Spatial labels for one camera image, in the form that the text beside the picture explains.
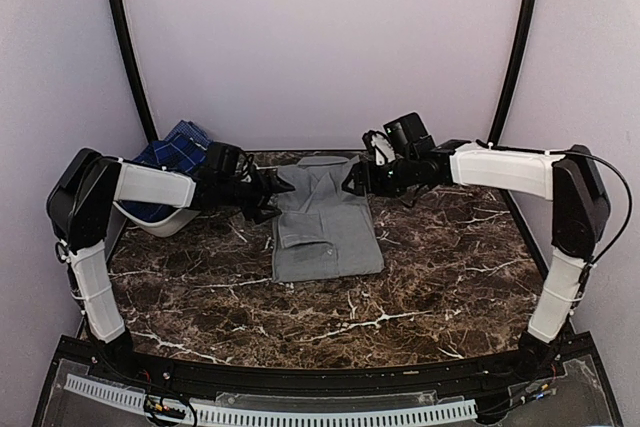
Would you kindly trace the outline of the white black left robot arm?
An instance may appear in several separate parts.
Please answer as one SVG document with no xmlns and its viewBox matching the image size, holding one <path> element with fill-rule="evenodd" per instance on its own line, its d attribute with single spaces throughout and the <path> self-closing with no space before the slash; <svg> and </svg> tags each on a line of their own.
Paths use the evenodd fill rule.
<svg viewBox="0 0 640 427">
<path fill-rule="evenodd" d="M 229 144 L 210 146 L 191 173 L 81 149 L 49 194 L 46 212 L 57 239 L 56 257 L 68 267 L 72 296 L 90 333 L 105 344 L 127 335 L 105 255 L 115 203 L 160 204 L 177 213 L 237 207 L 245 219 L 263 223 L 280 213 L 272 197 L 294 189 L 274 169 L 259 169 L 252 155 Z"/>
</svg>

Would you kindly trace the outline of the grey long sleeve shirt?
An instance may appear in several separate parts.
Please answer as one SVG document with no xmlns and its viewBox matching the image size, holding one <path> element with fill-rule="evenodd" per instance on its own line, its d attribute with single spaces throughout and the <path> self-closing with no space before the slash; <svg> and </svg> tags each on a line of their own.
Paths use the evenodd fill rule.
<svg viewBox="0 0 640 427">
<path fill-rule="evenodd" d="M 277 168 L 294 187 L 279 194 L 273 221 L 272 278 L 290 283 L 378 274 L 384 259 L 367 198 L 342 182 L 359 158 L 304 157 Z"/>
</svg>

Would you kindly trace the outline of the white laundry basket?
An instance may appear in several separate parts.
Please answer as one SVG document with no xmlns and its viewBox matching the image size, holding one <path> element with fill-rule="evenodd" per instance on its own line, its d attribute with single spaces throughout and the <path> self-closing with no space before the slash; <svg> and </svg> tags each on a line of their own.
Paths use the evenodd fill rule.
<svg viewBox="0 0 640 427">
<path fill-rule="evenodd" d="M 165 219 L 157 222 L 146 222 L 126 211 L 117 202 L 113 202 L 113 206 L 135 226 L 159 238 L 166 238 L 176 234 L 200 214 L 199 211 L 195 210 L 177 209 Z"/>
</svg>

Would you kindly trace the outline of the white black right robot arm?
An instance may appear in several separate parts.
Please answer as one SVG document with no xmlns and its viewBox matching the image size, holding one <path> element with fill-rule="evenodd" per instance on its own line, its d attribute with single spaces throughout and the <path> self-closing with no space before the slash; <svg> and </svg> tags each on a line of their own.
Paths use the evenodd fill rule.
<svg viewBox="0 0 640 427">
<path fill-rule="evenodd" d="M 609 162 L 587 147 L 514 149 L 490 143 L 430 138 L 402 144 L 379 133 L 369 139 L 369 159 L 356 162 L 343 191 L 398 198 L 409 188 L 481 186 L 542 198 L 553 206 L 552 261 L 527 334 L 551 344 L 582 300 L 591 270 L 605 254 L 600 242 L 611 202 L 598 168 Z"/>
</svg>

